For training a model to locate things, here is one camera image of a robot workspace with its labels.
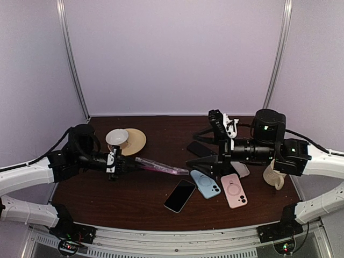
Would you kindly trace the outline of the black phone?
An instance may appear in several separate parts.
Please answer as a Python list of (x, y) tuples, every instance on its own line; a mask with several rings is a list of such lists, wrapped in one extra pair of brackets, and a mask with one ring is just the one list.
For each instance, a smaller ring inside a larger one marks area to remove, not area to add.
[(207, 157), (217, 155), (216, 152), (212, 151), (208, 147), (202, 145), (197, 141), (193, 141), (187, 146), (187, 150), (198, 157)]

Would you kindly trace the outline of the magenta purple phone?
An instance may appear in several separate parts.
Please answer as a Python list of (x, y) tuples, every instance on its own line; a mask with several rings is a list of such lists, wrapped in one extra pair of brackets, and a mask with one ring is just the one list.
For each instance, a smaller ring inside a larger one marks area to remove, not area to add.
[(171, 168), (166, 168), (166, 167), (141, 166), (141, 168), (145, 169), (145, 170), (163, 172), (163, 173), (167, 173), (167, 174), (174, 174), (174, 175), (178, 174), (178, 171), (171, 169)]

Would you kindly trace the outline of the white phone case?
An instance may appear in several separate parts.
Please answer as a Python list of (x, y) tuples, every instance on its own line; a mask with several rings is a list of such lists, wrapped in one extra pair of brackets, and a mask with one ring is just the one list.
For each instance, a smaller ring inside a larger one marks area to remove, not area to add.
[(231, 162), (232, 167), (234, 168), (235, 172), (238, 174), (239, 178), (247, 177), (250, 174), (249, 169), (247, 166), (240, 162)]

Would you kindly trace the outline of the silver white phone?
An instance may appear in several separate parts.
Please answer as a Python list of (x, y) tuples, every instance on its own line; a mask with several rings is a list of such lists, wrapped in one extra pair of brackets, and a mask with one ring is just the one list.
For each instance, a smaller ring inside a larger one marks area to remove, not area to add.
[(196, 185), (194, 183), (187, 180), (180, 180), (165, 200), (164, 207), (175, 213), (181, 212), (195, 190)]

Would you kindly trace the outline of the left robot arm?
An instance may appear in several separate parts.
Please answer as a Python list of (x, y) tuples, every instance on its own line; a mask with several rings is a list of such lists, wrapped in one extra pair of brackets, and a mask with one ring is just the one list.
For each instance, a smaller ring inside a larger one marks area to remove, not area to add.
[(101, 144), (89, 124), (70, 127), (61, 150), (55, 146), (42, 156), (1, 169), (1, 221), (46, 226), (54, 234), (71, 239), (77, 226), (63, 205), (40, 205), (10, 198), (9, 193), (40, 184), (59, 183), (79, 174), (80, 170), (107, 173), (111, 181), (136, 169), (135, 161), (122, 155), (119, 147), (102, 152)]

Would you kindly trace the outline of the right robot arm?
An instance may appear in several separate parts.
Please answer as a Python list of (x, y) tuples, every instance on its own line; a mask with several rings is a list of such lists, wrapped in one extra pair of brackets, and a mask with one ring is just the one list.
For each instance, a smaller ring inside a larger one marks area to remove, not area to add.
[[(309, 138), (295, 133), (286, 139), (286, 116), (271, 109), (260, 109), (249, 125), (251, 137), (237, 138), (238, 119), (230, 119), (219, 110), (208, 114), (211, 128), (197, 132), (193, 139), (218, 146), (218, 154), (189, 160), (188, 167), (206, 168), (215, 178), (230, 172), (231, 162), (272, 164), (284, 174), (321, 175), (343, 179), (343, 153), (326, 149)], [(343, 208), (343, 184), (305, 202), (284, 207), (280, 221), (259, 226), (261, 242), (291, 237), (303, 232), (309, 221)]]

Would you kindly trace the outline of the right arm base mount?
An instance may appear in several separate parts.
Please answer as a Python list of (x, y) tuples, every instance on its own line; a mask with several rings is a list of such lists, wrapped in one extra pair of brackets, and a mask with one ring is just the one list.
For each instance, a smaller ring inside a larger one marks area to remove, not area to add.
[(257, 228), (260, 243), (277, 241), (284, 238), (290, 238), (296, 234), (303, 233), (302, 225), (274, 223), (269, 225), (259, 226)]

